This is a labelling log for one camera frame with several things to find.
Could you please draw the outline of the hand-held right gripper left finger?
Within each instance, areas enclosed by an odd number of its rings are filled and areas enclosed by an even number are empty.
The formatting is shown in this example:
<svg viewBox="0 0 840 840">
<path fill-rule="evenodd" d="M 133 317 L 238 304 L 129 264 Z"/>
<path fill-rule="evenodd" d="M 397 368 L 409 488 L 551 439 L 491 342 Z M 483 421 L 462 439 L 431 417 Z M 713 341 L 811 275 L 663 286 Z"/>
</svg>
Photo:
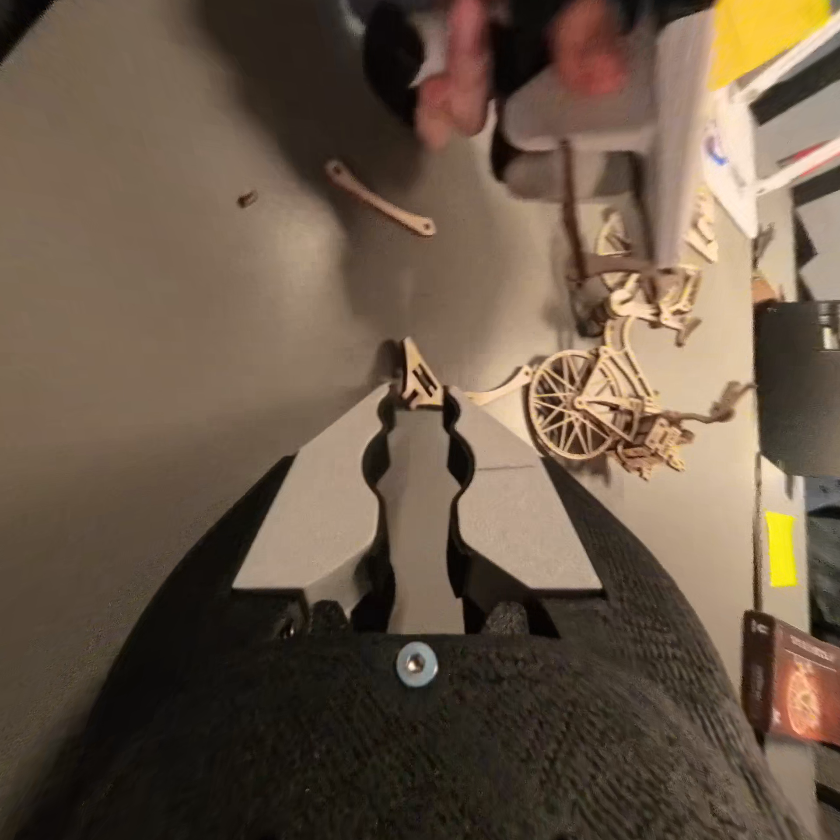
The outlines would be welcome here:
<svg viewBox="0 0 840 840">
<path fill-rule="evenodd" d="M 233 581 L 236 592 L 293 597 L 305 614 L 341 607 L 384 632 L 396 580 L 379 484 L 391 466 L 392 386 L 374 390 L 293 456 Z"/>
</svg>

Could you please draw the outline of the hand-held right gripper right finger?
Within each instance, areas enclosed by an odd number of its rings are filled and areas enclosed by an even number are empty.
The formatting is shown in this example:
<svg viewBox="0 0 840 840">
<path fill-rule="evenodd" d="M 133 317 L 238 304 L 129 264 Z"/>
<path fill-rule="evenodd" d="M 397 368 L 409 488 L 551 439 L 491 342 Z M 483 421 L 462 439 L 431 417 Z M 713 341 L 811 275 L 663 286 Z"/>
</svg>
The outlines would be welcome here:
<svg viewBox="0 0 840 840">
<path fill-rule="evenodd" d="M 603 583 L 543 458 L 456 387 L 445 397 L 451 504 L 447 564 L 465 630 L 503 603 L 548 632 L 547 600 L 603 595 Z"/>
</svg>

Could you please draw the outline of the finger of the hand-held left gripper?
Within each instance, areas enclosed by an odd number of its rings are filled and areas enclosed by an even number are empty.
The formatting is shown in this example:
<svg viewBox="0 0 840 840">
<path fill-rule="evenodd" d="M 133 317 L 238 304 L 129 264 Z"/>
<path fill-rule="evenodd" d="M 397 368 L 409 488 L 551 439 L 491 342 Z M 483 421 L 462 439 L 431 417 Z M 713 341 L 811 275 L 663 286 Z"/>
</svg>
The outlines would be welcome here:
<svg viewBox="0 0 840 840">
<path fill-rule="evenodd" d="M 656 54 L 656 262 L 679 262 L 696 204 L 714 17 L 703 9 L 668 23 Z"/>
</svg>

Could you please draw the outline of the triangular wooden bracket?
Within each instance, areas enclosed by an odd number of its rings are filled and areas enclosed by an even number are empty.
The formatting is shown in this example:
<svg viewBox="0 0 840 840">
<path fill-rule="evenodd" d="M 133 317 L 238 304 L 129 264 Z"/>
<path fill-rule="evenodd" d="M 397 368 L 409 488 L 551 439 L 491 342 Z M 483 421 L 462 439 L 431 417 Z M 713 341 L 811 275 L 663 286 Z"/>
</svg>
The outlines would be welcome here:
<svg viewBox="0 0 840 840">
<path fill-rule="evenodd" d="M 417 347 L 405 337 L 402 347 L 402 384 L 400 400 L 407 411 L 440 411 L 445 404 L 445 389 Z"/>
</svg>

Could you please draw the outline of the wooden bicycle model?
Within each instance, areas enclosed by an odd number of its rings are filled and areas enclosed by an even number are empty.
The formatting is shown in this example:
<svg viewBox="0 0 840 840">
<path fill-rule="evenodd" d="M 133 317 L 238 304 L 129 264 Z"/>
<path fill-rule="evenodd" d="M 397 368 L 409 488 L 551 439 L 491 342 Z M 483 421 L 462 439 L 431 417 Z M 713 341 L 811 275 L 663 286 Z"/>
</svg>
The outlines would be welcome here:
<svg viewBox="0 0 840 840">
<path fill-rule="evenodd" d="M 562 142 L 559 157 L 570 292 L 583 291 L 588 281 L 598 280 L 605 294 L 582 320 L 584 330 L 599 344 L 589 350 L 559 351 L 532 373 L 527 408 L 535 442 L 557 459 L 584 463 L 614 458 L 642 480 L 650 480 L 657 467 L 682 472 L 682 448 L 695 439 L 687 425 L 730 422 L 753 384 L 728 382 L 704 413 L 662 404 L 632 346 L 633 330 L 644 323 L 671 331 L 676 347 L 683 348 L 700 325 L 694 309 L 701 270 L 690 264 L 658 268 L 635 256 L 619 213 L 605 216 L 599 247 L 585 250 L 570 142 Z"/>
</svg>

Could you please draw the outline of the person's left hand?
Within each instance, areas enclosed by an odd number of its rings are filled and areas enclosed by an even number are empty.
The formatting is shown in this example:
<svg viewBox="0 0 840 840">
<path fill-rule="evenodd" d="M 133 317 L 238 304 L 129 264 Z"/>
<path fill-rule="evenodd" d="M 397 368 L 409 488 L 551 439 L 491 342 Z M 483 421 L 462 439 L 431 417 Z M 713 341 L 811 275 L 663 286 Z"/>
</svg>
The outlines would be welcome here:
<svg viewBox="0 0 840 840">
<path fill-rule="evenodd" d="M 570 2 L 551 20 L 548 42 L 562 88 L 577 96 L 620 91 L 627 61 L 619 13 L 613 2 Z M 483 130 L 490 100 L 490 2 L 457 1 L 447 16 L 447 56 L 442 73 L 419 88 L 415 131 L 432 150 L 454 136 Z"/>
</svg>

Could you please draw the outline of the laser-cut wooden sheet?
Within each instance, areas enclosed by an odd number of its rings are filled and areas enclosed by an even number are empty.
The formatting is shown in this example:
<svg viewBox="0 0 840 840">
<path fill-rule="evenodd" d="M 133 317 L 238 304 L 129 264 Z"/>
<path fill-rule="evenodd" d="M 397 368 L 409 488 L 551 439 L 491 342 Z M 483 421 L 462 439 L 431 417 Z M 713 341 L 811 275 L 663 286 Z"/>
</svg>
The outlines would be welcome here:
<svg viewBox="0 0 840 840">
<path fill-rule="evenodd" d="M 705 186 L 702 186 L 696 195 L 684 240 L 692 251 L 710 264 L 716 264 L 719 259 L 715 222 L 715 198 Z"/>
</svg>

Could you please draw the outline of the yellow sheet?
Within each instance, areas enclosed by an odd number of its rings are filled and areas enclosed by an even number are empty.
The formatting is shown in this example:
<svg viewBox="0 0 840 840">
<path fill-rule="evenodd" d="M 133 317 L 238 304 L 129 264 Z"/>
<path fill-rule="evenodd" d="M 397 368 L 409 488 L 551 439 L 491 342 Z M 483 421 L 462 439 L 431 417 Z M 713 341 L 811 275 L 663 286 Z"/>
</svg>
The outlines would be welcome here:
<svg viewBox="0 0 840 840">
<path fill-rule="evenodd" d="M 716 91 L 796 46 L 833 15 L 830 1 L 718 1 L 708 89 Z"/>
</svg>

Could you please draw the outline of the yellow tape strip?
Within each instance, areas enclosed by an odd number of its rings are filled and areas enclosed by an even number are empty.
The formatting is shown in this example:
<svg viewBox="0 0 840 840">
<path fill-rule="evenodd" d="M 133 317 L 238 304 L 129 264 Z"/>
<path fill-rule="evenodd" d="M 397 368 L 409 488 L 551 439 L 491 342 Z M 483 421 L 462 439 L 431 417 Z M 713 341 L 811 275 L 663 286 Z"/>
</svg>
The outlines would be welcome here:
<svg viewBox="0 0 840 840">
<path fill-rule="evenodd" d="M 792 588 L 798 582 L 795 556 L 794 516 L 767 510 L 764 513 L 768 540 L 769 578 L 773 588 Z"/>
</svg>

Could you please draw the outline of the brown printed cardboard box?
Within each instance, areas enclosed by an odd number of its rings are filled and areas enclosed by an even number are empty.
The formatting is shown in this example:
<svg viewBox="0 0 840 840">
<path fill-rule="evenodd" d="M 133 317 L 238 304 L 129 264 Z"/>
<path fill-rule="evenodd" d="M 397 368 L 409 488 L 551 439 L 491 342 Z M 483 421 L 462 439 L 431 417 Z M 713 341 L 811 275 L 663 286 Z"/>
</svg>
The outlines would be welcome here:
<svg viewBox="0 0 840 840">
<path fill-rule="evenodd" d="M 742 618 L 741 702 L 764 736 L 839 747 L 839 647 L 764 612 Z"/>
</svg>

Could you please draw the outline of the white plastic frame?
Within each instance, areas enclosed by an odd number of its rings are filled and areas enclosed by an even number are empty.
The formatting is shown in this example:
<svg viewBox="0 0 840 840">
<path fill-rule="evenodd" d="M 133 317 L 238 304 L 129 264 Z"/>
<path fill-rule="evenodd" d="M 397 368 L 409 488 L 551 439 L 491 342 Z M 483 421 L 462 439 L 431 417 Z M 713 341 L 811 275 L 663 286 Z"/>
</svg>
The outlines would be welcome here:
<svg viewBox="0 0 840 840">
<path fill-rule="evenodd" d="M 839 13 L 838 2 L 832 4 L 832 17 L 814 34 L 710 91 L 700 145 L 703 179 L 749 238 L 759 232 L 760 197 L 838 157 L 838 117 L 808 122 L 817 117 L 817 104 L 838 106 Z"/>
</svg>

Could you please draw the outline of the black cube enclosure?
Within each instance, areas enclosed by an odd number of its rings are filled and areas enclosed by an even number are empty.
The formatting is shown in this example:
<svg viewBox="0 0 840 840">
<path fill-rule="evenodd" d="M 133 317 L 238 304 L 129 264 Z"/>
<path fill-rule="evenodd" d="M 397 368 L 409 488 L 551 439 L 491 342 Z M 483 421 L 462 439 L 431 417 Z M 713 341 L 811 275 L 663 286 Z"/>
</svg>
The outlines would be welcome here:
<svg viewBox="0 0 840 840">
<path fill-rule="evenodd" d="M 774 302 L 755 329 L 763 456 L 790 476 L 839 477 L 839 301 Z"/>
</svg>

